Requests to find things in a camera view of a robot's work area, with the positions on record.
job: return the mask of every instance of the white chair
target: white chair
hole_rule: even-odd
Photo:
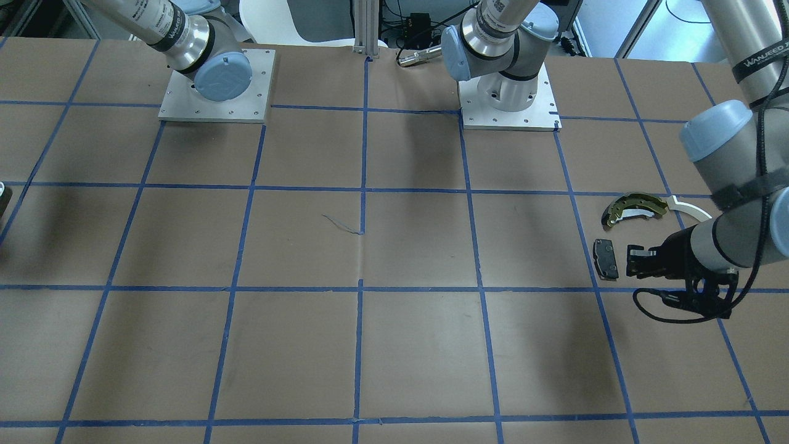
[[[304,40],[296,30],[287,0],[241,0],[238,10],[241,13],[241,23],[252,34],[256,43],[308,47],[346,47],[355,44],[354,39],[325,42]],[[380,40],[378,45],[387,47]]]

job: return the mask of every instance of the metal base plate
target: metal base plate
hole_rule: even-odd
[[[524,111],[508,112],[497,110],[486,104],[477,93],[480,78],[458,83],[460,104],[463,111],[463,127],[469,130],[520,130],[553,131],[561,128],[559,112],[553,98],[551,82],[545,65],[538,75],[540,87],[532,106]]]
[[[191,80],[173,72],[159,109],[159,119],[172,122],[265,123],[275,51],[245,49],[252,66],[252,83],[232,100],[213,102],[201,96]]]

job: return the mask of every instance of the green brake lining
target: green brake lining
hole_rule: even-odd
[[[668,203],[647,193],[627,193],[613,201],[603,212],[603,228],[631,217],[660,218],[668,213]]]

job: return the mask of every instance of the blue joint cap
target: blue joint cap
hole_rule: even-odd
[[[471,70],[461,39],[458,28],[448,26],[441,33],[441,52],[449,75],[456,81],[468,81],[471,80]]]
[[[770,212],[770,235],[778,251],[789,258],[789,188],[778,192]]]
[[[559,35],[559,17],[548,5],[537,3],[521,24],[532,36],[552,42]]]
[[[215,102],[235,99],[252,82],[252,67],[240,52],[226,52],[208,59],[195,76],[195,89]]]
[[[172,3],[175,3],[179,8],[183,9],[184,13],[188,16],[193,16],[195,14],[203,14],[214,9],[219,8],[222,5],[220,0],[171,0]]]
[[[739,100],[729,100],[709,108],[685,124],[679,132],[679,140],[691,162],[698,162],[732,137],[753,118],[753,112]]]

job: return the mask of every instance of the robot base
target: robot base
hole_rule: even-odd
[[[540,89],[534,96],[532,106],[523,111],[497,110],[486,104],[477,93],[480,78],[458,82],[460,104],[463,111],[463,127],[468,130],[519,130],[553,131],[562,127],[551,82],[545,65],[540,68]]]
[[[173,72],[159,109],[159,120],[171,122],[265,123],[275,51],[245,49],[252,65],[252,83],[240,96],[213,102],[201,96],[188,78]]]

